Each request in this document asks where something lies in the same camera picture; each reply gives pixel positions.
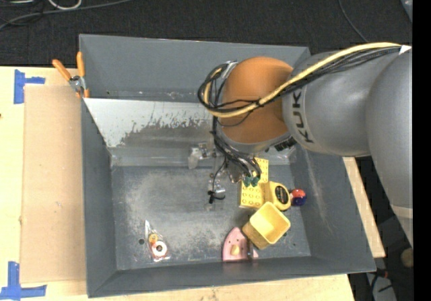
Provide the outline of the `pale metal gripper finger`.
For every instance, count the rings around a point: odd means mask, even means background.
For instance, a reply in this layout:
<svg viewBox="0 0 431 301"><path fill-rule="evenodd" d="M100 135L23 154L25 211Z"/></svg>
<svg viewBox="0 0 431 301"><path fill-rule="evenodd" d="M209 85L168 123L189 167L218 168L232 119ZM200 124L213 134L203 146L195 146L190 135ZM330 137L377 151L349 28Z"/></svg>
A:
<svg viewBox="0 0 431 301"><path fill-rule="evenodd" d="M206 166L213 159L215 148L212 143L199 142L191 145L188 154L189 169L196 169L199 166Z"/></svg>
<svg viewBox="0 0 431 301"><path fill-rule="evenodd" d="M212 173L209 177L207 194L210 200L223 200L226 197L226 189L216 173Z"/></svg>

